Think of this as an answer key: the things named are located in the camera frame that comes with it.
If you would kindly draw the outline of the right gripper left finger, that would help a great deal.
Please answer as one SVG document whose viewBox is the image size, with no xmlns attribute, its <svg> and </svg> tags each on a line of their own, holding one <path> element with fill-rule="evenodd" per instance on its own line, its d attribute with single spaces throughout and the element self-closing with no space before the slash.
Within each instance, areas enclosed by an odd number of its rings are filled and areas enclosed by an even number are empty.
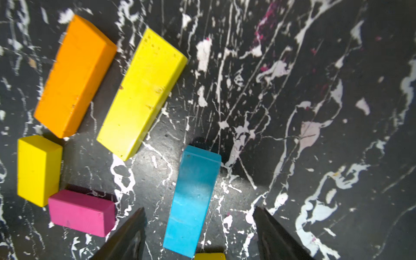
<svg viewBox="0 0 416 260">
<path fill-rule="evenodd" d="M 91 260 L 142 260 L 146 224 L 145 209 L 139 208 Z"/>
</svg>

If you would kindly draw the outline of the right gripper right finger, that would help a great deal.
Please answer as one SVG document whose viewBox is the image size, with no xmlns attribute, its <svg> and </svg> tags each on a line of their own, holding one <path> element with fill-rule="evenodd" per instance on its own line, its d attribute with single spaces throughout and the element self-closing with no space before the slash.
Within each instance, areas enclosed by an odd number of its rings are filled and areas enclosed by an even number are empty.
<svg viewBox="0 0 416 260">
<path fill-rule="evenodd" d="M 311 255 L 264 208 L 255 207 L 253 219 L 262 260 L 312 260 Z"/>
</svg>

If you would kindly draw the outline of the yellow long block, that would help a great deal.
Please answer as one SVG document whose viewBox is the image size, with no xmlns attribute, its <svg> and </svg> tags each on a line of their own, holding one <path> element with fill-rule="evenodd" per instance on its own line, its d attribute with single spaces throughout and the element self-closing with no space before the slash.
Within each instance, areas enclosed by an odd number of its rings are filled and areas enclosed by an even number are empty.
<svg viewBox="0 0 416 260">
<path fill-rule="evenodd" d="M 123 161 L 133 157 L 186 64 L 184 54 L 147 28 L 99 131 L 98 142 Z"/>
<path fill-rule="evenodd" d="M 226 260 L 224 253 L 197 253 L 194 260 Z"/>
</svg>

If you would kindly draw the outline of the cyan long block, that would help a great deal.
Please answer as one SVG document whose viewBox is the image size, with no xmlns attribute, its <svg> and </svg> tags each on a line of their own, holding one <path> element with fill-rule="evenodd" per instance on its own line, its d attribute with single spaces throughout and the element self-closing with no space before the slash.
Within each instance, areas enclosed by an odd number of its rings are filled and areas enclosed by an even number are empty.
<svg viewBox="0 0 416 260">
<path fill-rule="evenodd" d="M 163 247 L 193 258 L 205 223 L 221 155 L 188 145 L 179 166 Z"/>
</svg>

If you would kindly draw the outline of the orange long block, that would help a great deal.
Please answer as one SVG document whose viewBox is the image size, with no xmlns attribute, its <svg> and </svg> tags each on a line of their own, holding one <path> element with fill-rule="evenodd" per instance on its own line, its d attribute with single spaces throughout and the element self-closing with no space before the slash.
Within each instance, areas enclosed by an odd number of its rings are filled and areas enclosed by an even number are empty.
<svg viewBox="0 0 416 260">
<path fill-rule="evenodd" d="M 75 15 L 34 117 L 58 138 L 75 134 L 116 52 L 116 45 L 104 33 Z"/>
</svg>

